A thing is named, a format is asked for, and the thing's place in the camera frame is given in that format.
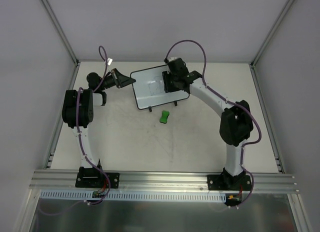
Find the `black-framed whiteboard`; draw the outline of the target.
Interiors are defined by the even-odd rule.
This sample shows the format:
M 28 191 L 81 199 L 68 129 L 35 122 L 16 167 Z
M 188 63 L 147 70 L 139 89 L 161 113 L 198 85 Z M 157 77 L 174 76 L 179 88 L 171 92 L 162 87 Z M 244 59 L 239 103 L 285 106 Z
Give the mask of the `black-framed whiteboard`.
M 163 72 L 168 72 L 167 65 L 133 71 L 130 77 L 135 80 L 132 84 L 136 105 L 139 110 L 174 103 L 189 98 L 189 94 L 182 90 L 165 92 Z

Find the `green bone-shaped eraser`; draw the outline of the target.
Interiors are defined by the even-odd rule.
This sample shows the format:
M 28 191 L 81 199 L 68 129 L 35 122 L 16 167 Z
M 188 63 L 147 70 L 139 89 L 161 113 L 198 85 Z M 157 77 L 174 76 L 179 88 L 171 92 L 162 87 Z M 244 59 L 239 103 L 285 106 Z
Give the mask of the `green bone-shaped eraser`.
M 169 111 L 167 111 L 167 110 L 163 110 L 162 112 L 161 112 L 161 117 L 160 117 L 160 119 L 159 119 L 159 122 L 161 123 L 161 124 L 166 124 L 167 122 L 168 122 L 168 117 L 170 116 L 170 112 Z

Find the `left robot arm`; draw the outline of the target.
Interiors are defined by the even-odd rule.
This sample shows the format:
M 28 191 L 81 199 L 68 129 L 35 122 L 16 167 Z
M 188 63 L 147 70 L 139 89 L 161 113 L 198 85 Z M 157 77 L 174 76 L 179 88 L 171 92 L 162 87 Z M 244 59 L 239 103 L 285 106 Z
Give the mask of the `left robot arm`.
M 69 89 L 65 92 L 62 106 L 62 120 L 72 130 L 79 148 L 81 170 L 101 170 L 99 156 L 92 147 L 89 124 L 94 120 L 94 109 L 107 104 L 106 90 L 132 85 L 134 78 L 120 73 L 116 68 L 107 69 L 103 76 L 91 72 L 86 76 L 88 88 Z

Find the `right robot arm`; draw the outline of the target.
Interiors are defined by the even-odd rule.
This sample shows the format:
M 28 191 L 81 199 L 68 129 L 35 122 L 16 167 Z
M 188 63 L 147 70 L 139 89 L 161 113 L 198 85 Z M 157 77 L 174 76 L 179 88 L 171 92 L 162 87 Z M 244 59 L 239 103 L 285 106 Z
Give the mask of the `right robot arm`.
M 164 59 L 168 72 L 164 74 L 166 93 L 184 91 L 207 104 L 220 117 L 219 135 L 226 143 L 226 163 L 223 172 L 224 185 L 235 190 L 242 183 L 240 174 L 244 172 L 241 164 L 242 148 L 253 130 L 249 104 L 242 100 L 232 103 L 205 84 L 202 74 L 190 72 L 186 63 L 178 57 Z

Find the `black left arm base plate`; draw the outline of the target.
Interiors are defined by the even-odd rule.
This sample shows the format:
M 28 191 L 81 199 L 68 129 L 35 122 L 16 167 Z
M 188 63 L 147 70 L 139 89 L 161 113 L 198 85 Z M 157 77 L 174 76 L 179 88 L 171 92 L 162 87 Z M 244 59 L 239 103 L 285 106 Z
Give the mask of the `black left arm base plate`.
M 77 173 L 75 187 L 86 189 L 117 189 L 120 182 L 120 174 L 116 172 L 106 172 L 110 183 L 106 177 L 96 168 L 80 167 Z

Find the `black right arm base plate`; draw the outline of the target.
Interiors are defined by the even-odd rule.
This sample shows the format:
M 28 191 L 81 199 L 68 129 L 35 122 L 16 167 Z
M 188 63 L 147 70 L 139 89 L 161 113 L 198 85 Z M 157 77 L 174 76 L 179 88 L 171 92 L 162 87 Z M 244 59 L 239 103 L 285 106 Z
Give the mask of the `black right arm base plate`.
M 235 178 L 223 174 L 209 174 L 206 176 L 209 191 L 250 191 L 252 180 L 249 175 L 239 175 Z

